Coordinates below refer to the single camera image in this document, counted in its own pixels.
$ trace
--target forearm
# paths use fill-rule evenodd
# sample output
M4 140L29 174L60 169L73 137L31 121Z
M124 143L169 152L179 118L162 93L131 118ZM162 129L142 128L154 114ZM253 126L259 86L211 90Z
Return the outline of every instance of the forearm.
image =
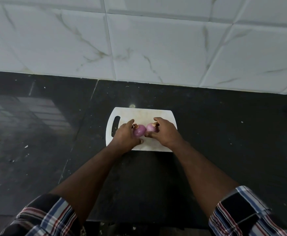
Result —
M220 200L239 184L183 141L171 147L180 161L201 209L210 217Z
M83 224L90 214L115 159L123 153L106 147L51 191L63 197Z

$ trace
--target wall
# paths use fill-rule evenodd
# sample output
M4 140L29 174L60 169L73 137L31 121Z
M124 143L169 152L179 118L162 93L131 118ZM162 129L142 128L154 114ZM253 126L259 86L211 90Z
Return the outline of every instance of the wall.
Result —
M0 0L0 71L287 93L287 0Z

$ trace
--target sleeve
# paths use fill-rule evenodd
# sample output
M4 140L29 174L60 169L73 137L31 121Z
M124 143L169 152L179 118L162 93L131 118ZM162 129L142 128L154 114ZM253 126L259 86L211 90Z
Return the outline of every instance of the sleeve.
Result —
M209 218L217 236L287 236L287 227L246 186L239 186L218 203Z
M4 236L79 236L81 226L65 199L44 194L33 200L1 232Z

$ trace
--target plastic cutting board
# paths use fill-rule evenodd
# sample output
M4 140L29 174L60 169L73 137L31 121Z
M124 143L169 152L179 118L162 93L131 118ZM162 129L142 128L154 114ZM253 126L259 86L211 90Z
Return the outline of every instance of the plastic cutting board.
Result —
M120 116L118 127L127 123L130 119L134 119L135 123L147 126L148 123L155 122L154 117L161 117L169 120L177 128L176 121L172 111L160 109L145 108L120 108L115 107L108 119L106 125L106 145L108 145L112 137L112 127L115 117ZM134 151L159 151L172 152L169 148L162 146L157 140L152 138L141 137L144 143L133 148Z

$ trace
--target purple onion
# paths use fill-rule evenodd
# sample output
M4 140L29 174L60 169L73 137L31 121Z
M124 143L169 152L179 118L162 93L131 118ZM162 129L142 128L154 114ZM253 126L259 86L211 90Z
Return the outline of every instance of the purple onion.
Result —
M135 137L142 137L146 132L146 127L144 125L137 125L136 123L134 124L134 131L133 135Z
M158 122L149 123L149 124L147 125L147 131L158 132L158 131L159 131Z

